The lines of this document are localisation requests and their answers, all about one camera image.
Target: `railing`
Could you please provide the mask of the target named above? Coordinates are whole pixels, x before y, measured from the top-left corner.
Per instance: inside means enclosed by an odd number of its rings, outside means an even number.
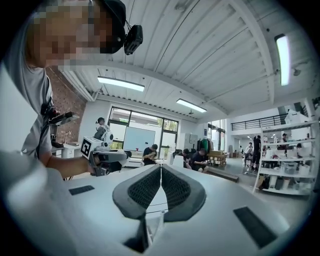
[[[232,131],[283,125],[286,123],[286,116],[287,114],[279,114],[249,121],[234,122],[231,124]]]

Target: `white ceiling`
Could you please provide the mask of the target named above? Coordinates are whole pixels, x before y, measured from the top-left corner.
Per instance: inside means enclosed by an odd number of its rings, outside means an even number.
[[[294,102],[307,95],[306,89],[318,86],[314,77],[319,66],[312,47],[303,30],[273,1],[122,1],[129,23],[143,27],[143,44],[136,52],[126,56],[121,49],[109,57],[59,67],[75,87],[100,92],[98,99],[136,102],[200,122],[262,110],[258,106],[278,107],[284,97]],[[291,66],[301,70],[288,86],[280,85],[279,74],[273,75],[279,69],[274,41],[279,34],[288,36]],[[145,89],[101,84],[97,76]],[[190,109],[176,103],[180,98],[208,112],[194,110],[190,115]]]

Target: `gray t-shirt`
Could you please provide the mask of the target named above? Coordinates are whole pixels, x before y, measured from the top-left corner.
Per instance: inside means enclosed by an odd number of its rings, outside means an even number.
[[[41,142],[40,134],[44,126],[44,119],[41,115],[41,106],[49,102],[52,95],[51,84],[44,68],[30,68],[25,60],[25,45],[28,25],[33,22],[29,19],[18,31],[13,40],[11,47],[8,49],[3,63],[7,68],[15,86],[30,104],[33,110],[38,114],[30,133],[25,139],[21,152],[28,156],[37,158],[36,148],[39,146],[39,154],[51,151],[50,129],[43,134]]]

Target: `head-mounted camera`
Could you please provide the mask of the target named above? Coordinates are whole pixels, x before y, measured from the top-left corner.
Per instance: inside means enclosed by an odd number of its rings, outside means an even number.
[[[100,48],[102,54],[114,54],[124,46],[124,53],[131,55],[143,43],[143,29],[139,24],[130,25],[126,20],[126,6],[120,0],[100,0],[112,17],[112,41]]]

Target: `whiteboard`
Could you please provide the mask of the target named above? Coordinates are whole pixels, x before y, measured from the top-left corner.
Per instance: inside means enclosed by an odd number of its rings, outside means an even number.
[[[155,143],[156,132],[135,127],[126,127],[123,141],[123,149],[143,152],[145,148]]]

